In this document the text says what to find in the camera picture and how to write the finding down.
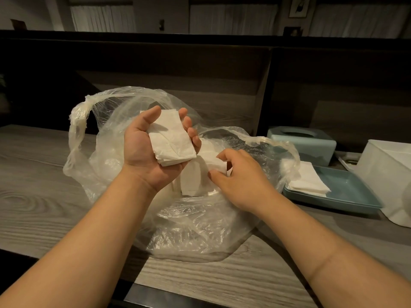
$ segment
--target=forearm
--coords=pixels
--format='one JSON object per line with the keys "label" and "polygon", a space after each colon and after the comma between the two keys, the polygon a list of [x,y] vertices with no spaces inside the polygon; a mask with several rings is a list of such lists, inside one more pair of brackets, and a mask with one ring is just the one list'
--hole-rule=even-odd
{"label": "forearm", "polygon": [[402,307],[411,302],[403,277],[273,192],[257,215],[283,242],[324,307]]}
{"label": "forearm", "polygon": [[122,170],[78,225],[0,297],[0,306],[107,304],[153,196]]}

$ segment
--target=countertop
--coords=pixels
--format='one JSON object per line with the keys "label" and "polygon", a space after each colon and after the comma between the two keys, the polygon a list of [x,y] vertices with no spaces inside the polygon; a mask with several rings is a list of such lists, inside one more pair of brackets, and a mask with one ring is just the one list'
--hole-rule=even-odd
{"label": "countertop", "polygon": [[[95,136],[83,148],[93,151]],[[67,132],[0,128],[0,249],[40,258],[88,211],[82,187],[62,168]],[[382,214],[352,216],[301,206],[331,230],[411,280],[411,229]],[[154,259],[132,248],[121,277],[234,308],[316,307],[316,298],[278,238],[264,225],[218,262]]]}

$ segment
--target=stack of napkins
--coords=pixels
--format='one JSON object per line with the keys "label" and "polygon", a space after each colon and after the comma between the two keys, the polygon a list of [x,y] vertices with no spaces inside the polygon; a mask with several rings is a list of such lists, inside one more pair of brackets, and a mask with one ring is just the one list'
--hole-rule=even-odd
{"label": "stack of napkins", "polygon": [[162,110],[160,117],[150,125],[147,132],[160,165],[174,165],[197,157],[177,110]]}
{"label": "stack of napkins", "polygon": [[201,139],[201,149],[197,158],[191,160],[180,174],[182,195],[201,197],[218,189],[208,178],[208,171],[214,169],[227,175],[227,162],[216,158],[220,150],[210,140]]}
{"label": "stack of napkins", "polygon": [[288,183],[288,189],[320,197],[326,197],[327,192],[331,191],[322,182],[311,162],[301,161],[298,173],[300,177],[295,177],[295,179],[291,180]]}

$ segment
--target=hand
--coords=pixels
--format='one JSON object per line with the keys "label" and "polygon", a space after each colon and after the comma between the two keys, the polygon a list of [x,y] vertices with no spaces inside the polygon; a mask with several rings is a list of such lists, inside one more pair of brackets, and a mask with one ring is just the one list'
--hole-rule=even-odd
{"label": "hand", "polygon": [[217,158],[231,162],[231,177],[217,170],[210,170],[208,175],[238,208],[258,215],[260,207],[278,194],[258,162],[244,150],[225,149]]}
{"label": "hand", "polygon": [[[151,146],[147,129],[161,114],[160,106],[155,106],[140,113],[127,127],[124,134],[124,165],[123,169],[132,172],[144,180],[155,192],[167,186],[181,173],[188,162],[161,166],[157,163]],[[178,110],[182,125],[187,131],[193,146],[198,153],[201,140],[197,131],[192,128],[192,121],[187,117],[187,109]]]}

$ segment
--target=left hand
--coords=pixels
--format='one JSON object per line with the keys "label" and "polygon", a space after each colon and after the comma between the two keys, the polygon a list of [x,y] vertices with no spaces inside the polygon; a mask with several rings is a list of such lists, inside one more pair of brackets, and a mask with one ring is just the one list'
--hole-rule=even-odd
{"label": "left hand", "polygon": [[[184,129],[187,131],[193,146],[198,153],[201,148],[201,140],[197,131],[192,128],[192,121],[187,116],[187,109],[181,108],[178,114]],[[155,158],[147,129],[161,114],[160,106],[155,106],[140,113],[127,127],[124,134],[124,165],[123,169],[134,173],[145,181],[155,192],[160,191],[177,178],[188,161],[161,166]]]}

